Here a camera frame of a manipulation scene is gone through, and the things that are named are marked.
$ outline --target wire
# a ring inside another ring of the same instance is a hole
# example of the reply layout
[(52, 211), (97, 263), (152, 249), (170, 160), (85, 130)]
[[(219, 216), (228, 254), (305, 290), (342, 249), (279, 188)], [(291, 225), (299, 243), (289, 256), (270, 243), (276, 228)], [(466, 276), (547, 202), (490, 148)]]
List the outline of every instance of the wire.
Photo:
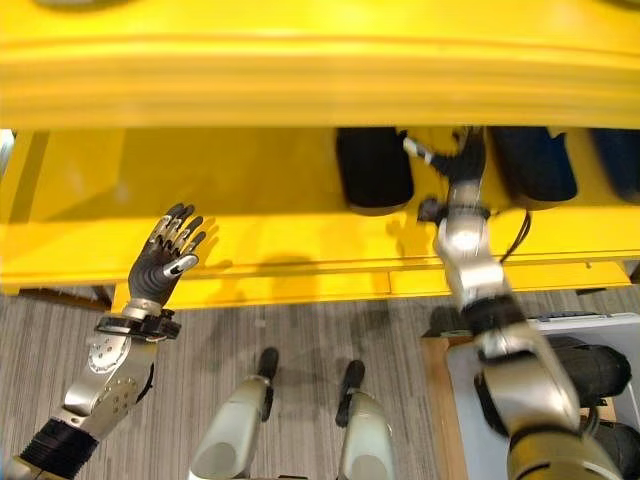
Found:
[(520, 246), (524, 239), (529, 235), (529, 230), (531, 230), (531, 221), (532, 215), (529, 210), (525, 212), (524, 220), (522, 220), (522, 225), (520, 226), (520, 231), (518, 235), (516, 235), (516, 239), (513, 241), (509, 249), (505, 252), (505, 254), (500, 259), (500, 263), (504, 263), (504, 261), (511, 256), (513, 252)]
[(582, 427), (582, 432), (593, 436), (598, 429), (598, 425), (600, 425), (600, 413), (598, 412), (598, 407), (592, 406), (589, 408), (589, 416), (584, 427)]

